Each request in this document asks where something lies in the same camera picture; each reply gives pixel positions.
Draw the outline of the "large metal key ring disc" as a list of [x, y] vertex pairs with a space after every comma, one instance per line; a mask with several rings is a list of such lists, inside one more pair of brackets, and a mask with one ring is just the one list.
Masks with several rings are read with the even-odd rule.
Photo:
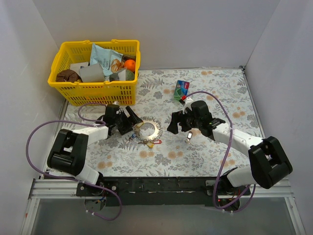
[[134, 127], [134, 133], [142, 142], [159, 139], [162, 134], [162, 126], [159, 120], [151, 116], [141, 117], [142, 122]]

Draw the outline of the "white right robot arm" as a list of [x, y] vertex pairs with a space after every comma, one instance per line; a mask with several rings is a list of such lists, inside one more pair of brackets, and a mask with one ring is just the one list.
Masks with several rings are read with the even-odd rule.
[[253, 184], [269, 189], [293, 171], [277, 138], [270, 136], [263, 139], [232, 129], [224, 120], [212, 117], [202, 100], [187, 101], [183, 110], [172, 113], [167, 130], [177, 134], [193, 128], [213, 141], [230, 144], [248, 157], [248, 167], [236, 167], [221, 176], [219, 185], [226, 194], [234, 194], [239, 187]]

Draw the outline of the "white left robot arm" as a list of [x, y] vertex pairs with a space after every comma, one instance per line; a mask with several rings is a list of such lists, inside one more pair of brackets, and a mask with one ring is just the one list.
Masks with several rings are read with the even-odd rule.
[[86, 163], [87, 149], [95, 142], [106, 140], [116, 130], [124, 135], [143, 123], [130, 106], [126, 110], [128, 115], [118, 104], [108, 104], [105, 113], [94, 120], [90, 127], [60, 130], [48, 156], [47, 166], [88, 183], [87, 190], [94, 196], [100, 195], [104, 184], [100, 181], [100, 173]]

